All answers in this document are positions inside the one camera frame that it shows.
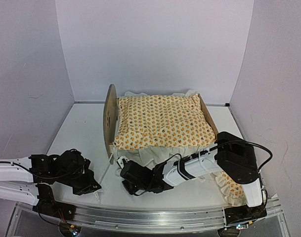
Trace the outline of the wooden pet bed frame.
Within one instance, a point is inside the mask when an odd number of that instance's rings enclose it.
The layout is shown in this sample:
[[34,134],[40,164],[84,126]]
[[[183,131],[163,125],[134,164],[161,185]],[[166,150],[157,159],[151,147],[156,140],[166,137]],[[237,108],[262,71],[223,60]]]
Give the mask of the wooden pet bed frame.
[[[203,98],[199,93],[198,97],[200,98],[201,111],[204,114],[205,120],[212,128],[215,134],[215,138],[217,138],[217,134],[219,133],[219,131],[213,121],[213,118],[207,108],[207,105],[205,104]],[[116,132],[116,124],[118,120],[118,102],[119,99],[117,97],[115,85],[110,84],[103,109],[103,136],[110,164],[114,163],[114,159],[112,158],[112,149]]]

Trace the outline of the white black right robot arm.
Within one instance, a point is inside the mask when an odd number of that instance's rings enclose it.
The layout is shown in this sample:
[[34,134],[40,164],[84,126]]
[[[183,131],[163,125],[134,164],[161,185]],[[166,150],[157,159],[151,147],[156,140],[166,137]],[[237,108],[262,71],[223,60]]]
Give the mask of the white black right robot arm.
[[200,176],[223,171],[241,185],[246,197],[241,210],[227,209],[227,216],[235,222],[256,220],[265,213],[260,171],[272,158],[268,148],[224,131],[217,135],[214,144],[202,151],[185,157],[172,155],[152,169],[125,156],[118,158],[117,164],[123,186],[136,197],[146,192],[158,194]]

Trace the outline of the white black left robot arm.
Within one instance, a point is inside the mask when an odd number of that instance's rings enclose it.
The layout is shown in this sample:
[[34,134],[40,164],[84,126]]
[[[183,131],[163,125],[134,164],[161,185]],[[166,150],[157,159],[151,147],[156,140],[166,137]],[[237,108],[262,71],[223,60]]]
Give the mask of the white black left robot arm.
[[76,149],[60,155],[0,159],[0,198],[29,204],[35,212],[48,216],[71,215],[75,206],[56,201],[51,185],[68,186],[77,196],[100,190],[89,165],[90,160]]

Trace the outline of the duck print ruffled cushion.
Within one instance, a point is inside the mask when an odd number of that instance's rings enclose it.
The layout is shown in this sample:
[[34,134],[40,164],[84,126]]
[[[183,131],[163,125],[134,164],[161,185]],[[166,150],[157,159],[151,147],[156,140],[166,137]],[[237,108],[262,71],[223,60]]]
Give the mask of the duck print ruffled cushion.
[[218,134],[200,94],[130,95],[118,99],[112,144],[120,157],[153,168],[173,154],[202,151]]

